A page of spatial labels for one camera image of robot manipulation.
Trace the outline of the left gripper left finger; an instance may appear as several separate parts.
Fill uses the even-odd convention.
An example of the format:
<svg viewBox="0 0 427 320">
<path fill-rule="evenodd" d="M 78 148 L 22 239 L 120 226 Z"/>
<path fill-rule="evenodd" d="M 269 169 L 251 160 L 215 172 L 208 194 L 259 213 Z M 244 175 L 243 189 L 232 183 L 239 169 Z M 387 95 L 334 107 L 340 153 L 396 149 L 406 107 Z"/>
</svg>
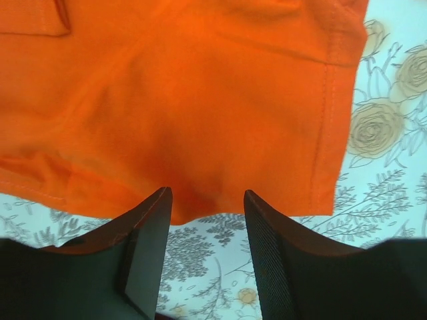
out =
<svg viewBox="0 0 427 320">
<path fill-rule="evenodd" d="M 60 247 L 1 240 L 2 319 L 157 319 L 172 191 Z"/>
</svg>

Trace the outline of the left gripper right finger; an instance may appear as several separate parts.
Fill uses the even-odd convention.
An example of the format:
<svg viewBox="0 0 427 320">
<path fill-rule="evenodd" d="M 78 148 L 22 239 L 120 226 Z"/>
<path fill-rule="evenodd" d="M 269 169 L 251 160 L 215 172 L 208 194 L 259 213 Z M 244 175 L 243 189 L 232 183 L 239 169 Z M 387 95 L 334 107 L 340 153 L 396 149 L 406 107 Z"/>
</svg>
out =
<svg viewBox="0 0 427 320">
<path fill-rule="evenodd" d="M 248 241 L 264 319 L 425 319 L 426 240 L 361 249 L 244 195 Z"/>
</svg>

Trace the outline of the orange t shirt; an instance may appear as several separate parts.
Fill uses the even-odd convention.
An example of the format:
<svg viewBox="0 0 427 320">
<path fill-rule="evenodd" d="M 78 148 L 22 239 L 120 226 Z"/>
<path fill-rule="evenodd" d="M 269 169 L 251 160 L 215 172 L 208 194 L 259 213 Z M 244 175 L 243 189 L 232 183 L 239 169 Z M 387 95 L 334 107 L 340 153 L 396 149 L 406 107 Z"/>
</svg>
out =
<svg viewBox="0 0 427 320">
<path fill-rule="evenodd" d="M 1 192 L 171 223 L 330 215 L 366 1 L 2 1 Z"/>
</svg>

